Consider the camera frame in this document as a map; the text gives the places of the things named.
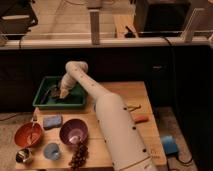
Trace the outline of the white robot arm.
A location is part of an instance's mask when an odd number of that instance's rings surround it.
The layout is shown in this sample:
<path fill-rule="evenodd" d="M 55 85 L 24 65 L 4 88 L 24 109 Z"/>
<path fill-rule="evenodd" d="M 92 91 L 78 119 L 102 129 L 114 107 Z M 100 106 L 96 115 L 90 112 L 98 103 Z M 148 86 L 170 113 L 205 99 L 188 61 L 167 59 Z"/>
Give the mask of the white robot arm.
<path fill-rule="evenodd" d="M 122 97 L 87 75 L 88 64 L 70 61 L 65 65 L 60 97 L 79 83 L 95 100 L 95 113 L 115 171 L 158 171 Z"/>

